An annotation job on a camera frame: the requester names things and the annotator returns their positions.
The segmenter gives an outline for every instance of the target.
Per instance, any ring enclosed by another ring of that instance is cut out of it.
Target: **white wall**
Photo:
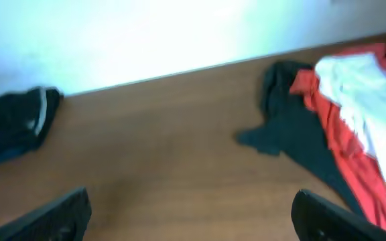
[[[0,0],[0,93],[66,94],[386,32],[386,0]]]

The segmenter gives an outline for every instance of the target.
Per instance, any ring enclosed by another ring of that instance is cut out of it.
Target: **red cloth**
[[[350,48],[338,55],[372,52],[386,70],[385,44]],[[386,230],[386,184],[376,160],[363,152],[355,134],[340,118],[340,108],[321,95],[313,70],[300,70],[290,93],[303,94],[306,108],[318,114],[336,165],[367,219]]]

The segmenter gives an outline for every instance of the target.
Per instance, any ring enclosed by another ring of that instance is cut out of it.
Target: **pile of clothes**
[[[62,98],[44,87],[0,96],[0,163],[42,145]]]
[[[265,73],[261,110],[265,124],[238,142],[285,152],[386,230],[385,44],[349,48],[315,66],[275,63]]]

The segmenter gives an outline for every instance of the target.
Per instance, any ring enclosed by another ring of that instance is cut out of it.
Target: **white cloth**
[[[340,117],[376,156],[386,182],[386,72],[374,54],[325,57],[315,71],[320,92],[340,106]]]

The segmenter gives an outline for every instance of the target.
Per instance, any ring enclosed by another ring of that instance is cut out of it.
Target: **folded clothing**
[[[0,96],[0,162],[41,146],[61,98],[42,87]]]
[[[311,70],[312,66],[284,61],[266,71],[261,110],[267,121],[256,129],[240,133],[238,142],[270,155],[285,152],[333,188],[355,214],[364,218],[357,199],[328,149],[318,115],[305,107],[302,96],[289,94],[298,70],[302,69]]]
[[[351,66],[364,64],[364,62],[357,61],[358,58],[362,58],[363,53],[375,54],[376,63],[386,70],[385,44],[373,44],[343,51],[335,58],[342,60],[346,58],[343,56],[349,55],[353,57],[352,62],[341,68],[333,69],[333,72],[329,72],[329,76],[338,71],[346,73]],[[356,73],[358,78],[364,78],[365,81],[370,77],[367,74],[360,75],[359,73]],[[321,95],[318,91],[319,83],[315,72],[300,71],[290,92],[303,94],[308,109],[318,113],[338,168],[357,197],[367,219],[386,230],[386,183],[376,159],[365,154],[367,152],[375,155],[375,146],[371,142],[368,126],[365,125],[363,117],[357,110],[350,108],[340,110],[327,97]],[[352,90],[347,85],[341,89]],[[337,91],[332,94],[340,97]]]

